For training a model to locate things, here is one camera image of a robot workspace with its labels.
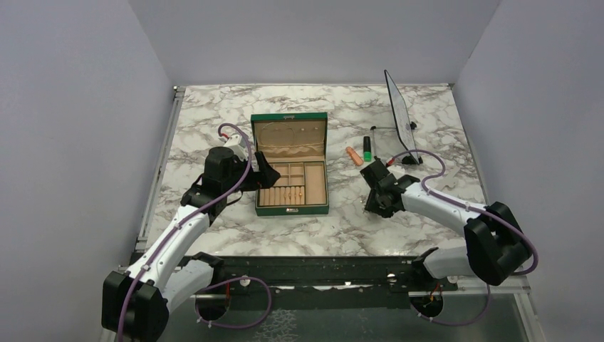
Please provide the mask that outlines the green jewelry box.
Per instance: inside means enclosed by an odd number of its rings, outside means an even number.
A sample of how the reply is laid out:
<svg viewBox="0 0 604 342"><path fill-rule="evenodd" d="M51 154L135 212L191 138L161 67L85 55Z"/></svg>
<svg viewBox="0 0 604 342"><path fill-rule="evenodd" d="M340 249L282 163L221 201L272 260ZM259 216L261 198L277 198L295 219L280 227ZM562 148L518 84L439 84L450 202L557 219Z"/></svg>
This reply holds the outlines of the green jewelry box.
<svg viewBox="0 0 604 342"><path fill-rule="evenodd" d="M281 174L271 188L256 192L259 217L329 213L326 150L328 114L266 113L250 119L256 151ZM290 196L284 197L285 187Z"/></svg>

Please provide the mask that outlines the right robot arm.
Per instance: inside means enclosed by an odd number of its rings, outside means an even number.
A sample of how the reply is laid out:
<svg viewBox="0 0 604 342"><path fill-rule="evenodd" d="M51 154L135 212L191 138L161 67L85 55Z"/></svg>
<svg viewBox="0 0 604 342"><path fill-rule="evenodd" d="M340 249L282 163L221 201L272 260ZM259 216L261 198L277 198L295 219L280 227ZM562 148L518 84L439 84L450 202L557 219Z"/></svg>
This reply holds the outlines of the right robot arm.
<svg viewBox="0 0 604 342"><path fill-rule="evenodd" d="M503 203L463 203L379 160L364 167L360 174L370 188L366 211L383 218L412 212L464 238L463 247L431 248L412 262L411 280L418 289L428 290L439 279L450 276L476 276L498 286L535 254Z"/></svg>

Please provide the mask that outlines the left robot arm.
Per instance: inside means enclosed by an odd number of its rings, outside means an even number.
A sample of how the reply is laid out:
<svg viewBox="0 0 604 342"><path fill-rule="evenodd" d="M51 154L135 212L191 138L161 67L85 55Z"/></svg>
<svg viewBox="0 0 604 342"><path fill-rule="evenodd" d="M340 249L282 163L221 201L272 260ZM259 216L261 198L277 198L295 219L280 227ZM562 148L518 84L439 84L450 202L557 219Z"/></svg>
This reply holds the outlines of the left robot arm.
<svg viewBox="0 0 604 342"><path fill-rule="evenodd" d="M203 173L182 195L180 206L155 243L124 272L112 271L103 282L101 325L117 341L157 341L170 313L194 292L212 293L224 283L212 260L194 259L176 267L192 243L227 207L233 192L268 188L280 174L262 152L244 155L242 147L213 147Z"/></svg>

